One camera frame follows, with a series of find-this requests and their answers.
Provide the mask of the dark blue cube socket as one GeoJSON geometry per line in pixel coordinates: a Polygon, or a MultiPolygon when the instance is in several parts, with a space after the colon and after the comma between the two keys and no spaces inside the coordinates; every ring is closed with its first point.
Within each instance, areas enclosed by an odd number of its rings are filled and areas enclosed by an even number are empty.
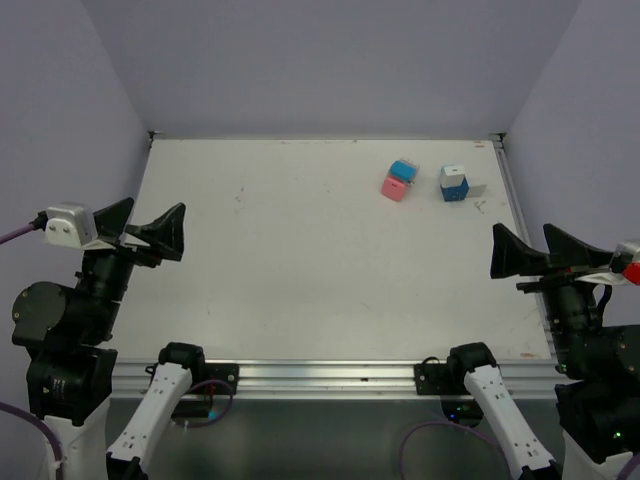
{"type": "Polygon", "coordinates": [[[443,186],[440,185],[441,195],[445,202],[463,201],[469,194],[469,184],[465,176],[457,185],[443,186]]]}

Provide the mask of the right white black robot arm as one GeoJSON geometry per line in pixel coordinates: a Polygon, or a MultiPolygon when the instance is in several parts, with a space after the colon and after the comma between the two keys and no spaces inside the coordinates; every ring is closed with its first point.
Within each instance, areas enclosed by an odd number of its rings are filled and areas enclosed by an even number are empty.
{"type": "Polygon", "coordinates": [[[477,402],[511,478],[626,479],[639,465],[639,328],[607,326],[604,311],[615,287],[638,285],[639,243],[607,251],[550,223],[543,231],[546,252],[495,224],[490,276],[520,276],[517,290],[543,300],[556,370],[568,380],[554,388],[564,461],[533,433],[484,343],[452,348],[445,379],[477,402]]]}

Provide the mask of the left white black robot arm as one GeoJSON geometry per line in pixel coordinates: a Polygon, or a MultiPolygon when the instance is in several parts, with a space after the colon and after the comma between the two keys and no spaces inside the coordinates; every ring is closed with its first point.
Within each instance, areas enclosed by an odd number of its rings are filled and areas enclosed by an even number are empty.
{"type": "Polygon", "coordinates": [[[208,379],[201,347],[171,342],[158,356],[150,385],[126,428],[105,442],[118,353],[103,348],[135,267],[178,262],[184,253],[186,206],[178,203],[146,225],[128,220],[127,197],[92,212],[62,203],[37,214],[25,232],[41,230],[49,245],[82,251],[73,287],[41,281],[12,307],[12,342],[24,348],[27,419],[44,434],[52,479],[146,479],[160,437],[181,397],[208,379]]]}

